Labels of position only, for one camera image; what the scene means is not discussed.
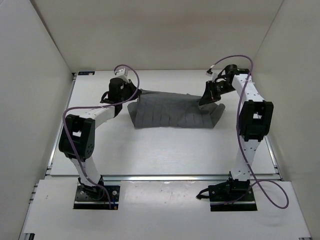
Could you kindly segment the grey pleated skirt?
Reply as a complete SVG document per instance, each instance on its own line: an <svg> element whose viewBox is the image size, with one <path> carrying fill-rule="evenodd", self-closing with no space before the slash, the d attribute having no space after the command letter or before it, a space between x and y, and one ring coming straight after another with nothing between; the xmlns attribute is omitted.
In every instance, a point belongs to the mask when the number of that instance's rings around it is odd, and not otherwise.
<svg viewBox="0 0 320 240"><path fill-rule="evenodd" d="M199 106L200 99L190 94L143 90L127 109L136 129L212 129L223 115L225 105L213 102Z"/></svg>

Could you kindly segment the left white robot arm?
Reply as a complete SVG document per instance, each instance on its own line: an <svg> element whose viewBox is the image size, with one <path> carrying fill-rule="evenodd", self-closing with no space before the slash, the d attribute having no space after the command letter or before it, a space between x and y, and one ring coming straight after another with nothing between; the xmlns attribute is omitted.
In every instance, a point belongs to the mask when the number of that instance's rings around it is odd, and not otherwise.
<svg viewBox="0 0 320 240"><path fill-rule="evenodd" d="M93 199L104 195L102 176L93 161L96 129L114 119L123 109L123 104L138 98L141 91L126 76L113 77L108 91L103 93L97 106L70 107L62 115L63 130L58 149L74 164L79 183L87 188Z"/></svg>

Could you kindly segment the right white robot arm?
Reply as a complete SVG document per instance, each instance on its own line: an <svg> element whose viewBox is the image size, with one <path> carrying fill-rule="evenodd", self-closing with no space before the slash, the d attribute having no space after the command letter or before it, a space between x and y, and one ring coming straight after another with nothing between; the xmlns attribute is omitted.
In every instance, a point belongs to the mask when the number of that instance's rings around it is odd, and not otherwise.
<svg viewBox="0 0 320 240"><path fill-rule="evenodd" d="M258 146L270 131L274 105L259 94L247 68L230 64L220 73L209 68L206 74L210 80L205 84L200 107L218 102L222 95L233 91L239 95L236 114L239 150L229 177L232 182L247 184Z"/></svg>

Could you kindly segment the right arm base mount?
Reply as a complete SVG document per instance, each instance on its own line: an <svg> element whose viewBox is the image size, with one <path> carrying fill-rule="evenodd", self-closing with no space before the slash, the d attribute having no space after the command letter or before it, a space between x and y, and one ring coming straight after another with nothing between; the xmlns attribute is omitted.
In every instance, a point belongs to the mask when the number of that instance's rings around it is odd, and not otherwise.
<svg viewBox="0 0 320 240"><path fill-rule="evenodd" d="M231 177L222 183L209 185L196 198L208 199L211 212L254 212L257 211L255 195L249 180L239 181Z"/></svg>

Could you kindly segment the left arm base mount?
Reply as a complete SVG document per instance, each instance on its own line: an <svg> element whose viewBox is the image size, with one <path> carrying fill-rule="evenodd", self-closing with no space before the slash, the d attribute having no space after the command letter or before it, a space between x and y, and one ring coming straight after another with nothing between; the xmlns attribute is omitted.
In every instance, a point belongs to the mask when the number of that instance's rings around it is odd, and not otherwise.
<svg viewBox="0 0 320 240"><path fill-rule="evenodd" d="M84 189L80 184L76 188L73 208L76 210L111 210L119 209L120 185L105 185L109 194L98 187L97 192Z"/></svg>

